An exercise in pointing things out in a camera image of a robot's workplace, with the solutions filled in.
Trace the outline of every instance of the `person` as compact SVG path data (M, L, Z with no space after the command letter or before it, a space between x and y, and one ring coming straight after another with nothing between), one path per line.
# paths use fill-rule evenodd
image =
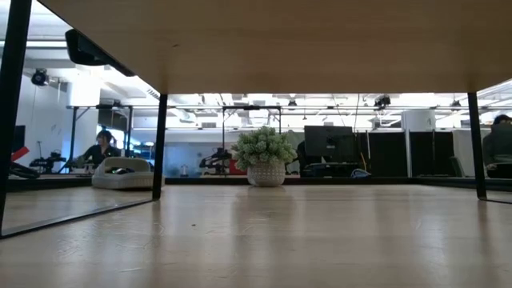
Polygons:
M512 118L507 115L499 115L494 119L494 125L511 125ZM484 137L482 141L483 161L486 164L487 175L490 178L512 178L511 165L499 165L500 163L512 164L512 150L508 146L500 146L495 142L494 132Z
M121 151L112 147L110 141L112 140L112 133L107 130L102 130L96 136L97 145L91 146L82 156L84 161L87 161L90 157L93 159L93 168L96 169L98 166L108 157L119 157Z

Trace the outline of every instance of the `wooden tabletop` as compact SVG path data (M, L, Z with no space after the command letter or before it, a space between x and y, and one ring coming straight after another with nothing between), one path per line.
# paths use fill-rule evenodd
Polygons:
M508 0L40 0L161 93L468 92L512 78Z

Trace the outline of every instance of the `ceiling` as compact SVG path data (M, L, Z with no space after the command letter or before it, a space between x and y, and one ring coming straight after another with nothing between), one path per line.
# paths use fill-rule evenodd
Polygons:
M9 1L0 0L0 39L5 37L6 20ZM29 45L26 51L26 74L33 73L36 68L45 68L50 76L60 78L61 81L72 82L80 77L83 66L73 64L67 55L66 44L63 41L64 33L70 27L57 16L49 12L38 2L34 2L30 20ZM101 99L117 99L125 105L156 106L158 94L138 77L127 78L110 67L105 67L100 76L104 85ZM322 125L332 122L335 125L347 125L359 129L371 129L374 122L383 126L392 122L399 122L401 112L406 109L393 110L396 106L449 106L454 100L467 106L465 94L389 94L391 105L388 110L377 111L371 109L375 100L383 94L173 94L170 96L170 105L194 106L189 109L173 109L168 111L169 128L196 129L204 125L222 127L222 110L199 109L198 106L222 105L260 105L260 106L288 106L294 101L298 106L332 106L337 109L308 108L285 110L282 116L282 127L300 128L304 125ZM479 105L508 106L512 105L512 82L480 91ZM496 113L502 111L482 111L482 120L488 122ZM467 112L454 113L450 110L436 110L438 126L453 127L454 123L467 120ZM134 135L154 135L156 127L156 109L136 110L134 116L135 128L141 128ZM228 129L242 127L258 127L261 125L277 126L277 111L243 111L233 113L228 110L225 114Z

